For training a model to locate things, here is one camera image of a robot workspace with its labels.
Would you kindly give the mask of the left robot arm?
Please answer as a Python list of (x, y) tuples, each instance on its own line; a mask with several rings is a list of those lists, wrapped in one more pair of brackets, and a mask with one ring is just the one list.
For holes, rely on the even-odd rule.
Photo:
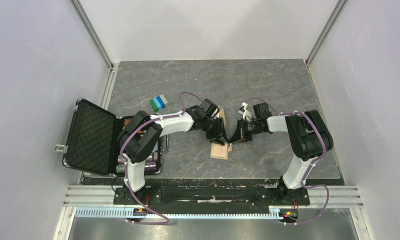
[(221, 146), (228, 144), (224, 122), (217, 117), (219, 112), (215, 104), (195, 105), (165, 115), (147, 114), (144, 110), (137, 112), (118, 136), (119, 154), (125, 165), (123, 181), (128, 188), (127, 199), (133, 204), (144, 200), (145, 161), (162, 136), (201, 130), (209, 142)]

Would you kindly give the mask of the beige leather card holder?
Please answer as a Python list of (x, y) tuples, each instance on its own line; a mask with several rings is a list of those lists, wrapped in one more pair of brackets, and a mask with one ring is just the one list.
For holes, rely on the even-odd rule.
[(225, 143), (224, 145), (212, 143), (210, 149), (210, 157), (213, 159), (227, 160), (229, 158), (229, 152), (231, 151), (232, 151), (231, 143)]

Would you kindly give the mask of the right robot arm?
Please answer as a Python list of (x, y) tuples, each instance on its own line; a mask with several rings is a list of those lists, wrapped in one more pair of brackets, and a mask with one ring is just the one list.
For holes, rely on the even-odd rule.
[(277, 199), (290, 204), (305, 189), (312, 168), (334, 146), (333, 138), (317, 110), (272, 115), (269, 110), (255, 110), (255, 118), (240, 119), (230, 143), (249, 142), (261, 133), (288, 133), (293, 158), (278, 182)]

